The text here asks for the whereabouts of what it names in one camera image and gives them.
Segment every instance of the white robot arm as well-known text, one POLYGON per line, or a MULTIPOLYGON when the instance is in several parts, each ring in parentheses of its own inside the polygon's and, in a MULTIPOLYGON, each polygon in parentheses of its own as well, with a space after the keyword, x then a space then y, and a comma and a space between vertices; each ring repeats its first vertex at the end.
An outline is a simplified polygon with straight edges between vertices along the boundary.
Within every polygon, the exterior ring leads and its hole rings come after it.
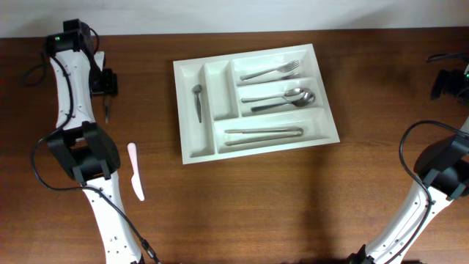
POLYGON ((81 184, 76 188, 53 188, 37 173, 37 179, 54 191, 82 190, 95 213, 103 239, 106 263, 143 264, 144 258, 132 231, 156 263, 160 263, 149 246, 125 215, 119 193, 119 153, 112 139, 95 123, 92 95, 117 94, 117 77, 103 69, 103 52, 92 50, 90 28, 78 19, 64 22, 64 32, 47 36, 45 52, 51 58, 56 75, 59 116, 56 130, 45 140, 70 178, 81 184), (75 147, 77 142, 87 146, 75 147))
POLYGON ((416 123, 407 130, 402 146, 408 132, 420 124, 439 125, 457 135, 425 149, 414 167, 418 179, 412 184, 404 204, 374 241, 368 246, 363 245, 357 254, 350 255, 349 264, 401 263, 407 250, 431 220, 455 199, 469 194, 469 164, 462 160, 469 154, 469 118, 459 131, 434 121, 416 123))

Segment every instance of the metal fork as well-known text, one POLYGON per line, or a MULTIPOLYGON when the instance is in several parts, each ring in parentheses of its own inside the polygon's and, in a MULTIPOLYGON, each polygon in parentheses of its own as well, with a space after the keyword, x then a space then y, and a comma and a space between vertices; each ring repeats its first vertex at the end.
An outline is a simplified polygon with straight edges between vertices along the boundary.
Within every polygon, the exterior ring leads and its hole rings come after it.
POLYGON ((246 74, 246 75, 243 75, 240 77, 241 81, 247 81, 251 78, 254 78, 254 77, 257 77, 257 76, 261 76, 261 75, 264 75, 266 73, 270 73, 270 72, 273 72, 273 71, 279 71, 281 73, 288 73, 289 71, 292 71, 294 70, 295 68, 297 68, 298 66, 300 66, 300 62, 298 60, 294 60, 294 61, 291 61, 291 62, 288 62, 287 64, 285 65, 282 65, 280 67, 277 67, 277 68, 273 68, 273 69, 269 69, 269 70, 263 70, 261 72, 258 72, 258 73, 252 73, 252 74, 246 74))
POLYGON ((300 78, 300 77, 301 77, 301 74, 300 74, 300 73, 290 73, 290 74, 287 75, 287 76, 284 76, 284 77, 281 77, 281 78, 277 78, 277 79, 275 79, 275 80, 261 81, 261 82, 255 83, 255 84, 265 84, 265 83, 271 82, 271 81, 283 81, 283 80, 290 80, 290 79, 293 79, 293 78, 300 78))

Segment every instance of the black cable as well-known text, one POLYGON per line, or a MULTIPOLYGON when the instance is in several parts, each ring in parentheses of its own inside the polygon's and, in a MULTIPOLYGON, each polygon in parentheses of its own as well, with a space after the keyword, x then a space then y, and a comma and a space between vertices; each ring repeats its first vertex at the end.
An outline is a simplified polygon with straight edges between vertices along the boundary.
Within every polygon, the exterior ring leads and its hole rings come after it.
POLYGON ((414 179, 414 181, 417 182, 417 184, 420 185, 420 187, 422 187, 422 189, 425 191, 426 193, 426 196, 427 196, 427 199, 428 199, 428 206, 426 207, 426 211, 425 211, 425 214, 424 214, 424 217, 422 218, 422 220, 420 221, 420 224, 418 224, 417 226, 417 229, 416 231, 412 234, 412 236, 410 237, 409 241, 401 248, 401 250, 399 250, 391 259, 389 259, 385 264, 389 264, 391 263, 393 260, 395 260, 402 252, 404 252, 404 250, 413 242, 413 240, 416 238, 416 236, 418 235, 418 233, 420 232, 421 228, 423 227, 426 219, 428 218, 429 214, 430 214, 430 211, 432 209, 432 206, 434 204, 434 201, 432 199, 432 195, 430 194, 428 188, 424 185, 424 183, 422 183, 421 179, 417 176, 417 175, 414 175, 413 172, 409 169, 409 167, 407 166, 407 164, 405 163, 405 159, 404 159, 404 143, 405 143, 405 139, 407 138, 407 136, 409 135, 409 133, 411 132, 412 129, 414 129, 415 127, 419 126, 419 125, 423 125, 423 124, 430 124, 430 125, 437 125, 441 128, 445 128, 451 132, 454 132, 460 136, 463 136, 465 138, 468 138, 469 139, 469 133, 466 133, 466 132, 463 132, 457 128, 452 128, 451 126, 449 125, 446 125, 446 124, 443 124, 441 122, 438 122, 438 121, 432 121, 432 120, 424 120, 424 121, 420 121, 420 122, 417 122, 413 125, 411 125, 404 133, 404 136, 402 136, 402 139, 401 139, 401 143, 399 145, 399 159, 401 160, 401 164, 402 166, 404 167, 405 171, 412 177, 412 179, 414 179))
POLYGON ((48 66, 48 63, 47 63, 46 60, 45 60, 44 53, 41 52, 40 54, 41 54, 41 63, 38 64, 38 65, 36 65, 36 66, 34 66, 34 67, 32 67, 31 69, 27 70, 27 71, 23 74, 23 76, 21 77, 21 82, 23 83, 23 85, 24 85, 25 87, 34 87, 34 86, 37 86, 37 85, 41 84, 41 83, 44 81, 44 79, 45 79, 45 76, 46 76, 46 74, 47 74, 47 66, 48 66), (32 83, 27 83, 26 80, 27 80, 27 78, 29 77, 29 75, 30 75, 31 73, 33 73, 35 70, 40 69, 40 68, 43 69, 43 74, 41 75, 41 77, 39 78, 39 80, 37 80, 37 81, 35 81, 35 82, 32 82, 32 83))
MULTIPOLYGON (((88 191, 94 191, 95 193, 99 194, 99 196, 101 198, 103 198, 113 209, 115 209, 115 211, 127 222, 127 224, 129 225, 129 227, 132 229, 132 231, 135 233, 135 235, 137 236, 137 238, 140 240, 140 243, 142 245, 142 247, 145 249, 145 251, 147 252, 147 254, 150 256, 151 259, 153 259, 156 263, 158 264, 161 264, 160 260, 157 258, 156 256, 156 253, 155 251, 153 250, 153 248, 148 244, 148 242, 140 235, 139 231, 137 231, 137 229, 133 226, 132 222, 130 221, 130 219, 111 201, 109 200, 104 194, 103 192, 100 190, 100 189, 97 189, 97 188, 93 188, 93 187, 88 187, 88 186, 82 186, 82 187, 70 187, 70 188, 54 188, 50 185, 48 185, 39 175, 39 172, 37 172, 37 168, 36 168, 36 163, 34 162, 34 157, 36 155, 36 151, 37 149, 39 148, 39 146, 49 137, 49 136, 53 136, 54 134, 60 132, 68 123, 69 121, 72 119, 72 113, 73 113, 73 94, 72 94, 72 85, 70 83, 70 78, 68 77, 68 74, 67 74, 67 71, 65 70, 64 66, 62 65, 62 63, 55 57, 55 56, 52 56, 51 59, 53 61, 55 61, 55 63, 58 64, 58 66, 60 67, 60 69, 62 70, 62 74, 64 75, 65 79, 67 80, 67 87, 68 87, 68 95, 69 95, 69 99, 70 99, 70 110, 68 112, 67 115, 67 119, 58 127, 56 128, 54 131, 52 131, 51 133, 49 133, 47 136, 44 136, 43 138, 39 139, 37 141, 37 143, 34 145, 34 148, 31 152, 31 156, 30 156, 30 161, 31 161, 31 165, 32 165, 32 170, 33 170, 33 173, 34 175, 36 176, 36 179, 44 186, 46 187, 47 189, 49 190, 52 190, 52 191, 83 191, 83 190, 88 190, 88 191)), ((47 67, 47 64, 41 64, 41 67, 47 67)), ((39 65, 38 66, 34 66, 31 70, 28 70, 27 73, 31 73, 32 71, 36 70, 39 68, 39 65)))
POLYGON ((466 52, 460 52, 457 54, 435 54, 431 55, 426 59, 426 62, 436 62, 444 59, 462 59, 464 62, 468 62, 469 54, 466 52))
POLYGON ((462 98, 461 95, 464 93, 464 92, 467 92, 469 90, 469 87, 466 87, 462 90, 460 90, 457 94, 456 94, 456 99, 458 100, 458 102, 462 103, 462 104, 467 104, 467 101, 466 99, 462 98))
POLYGON ((89 30, 91 30, 96 37, 96 48, 95 48, 95 51, 93 52, 93 54, 96 54, 97 51, 100 50, 100 35, 98 35, 96 31, 92 28, 89 28, 89 30))

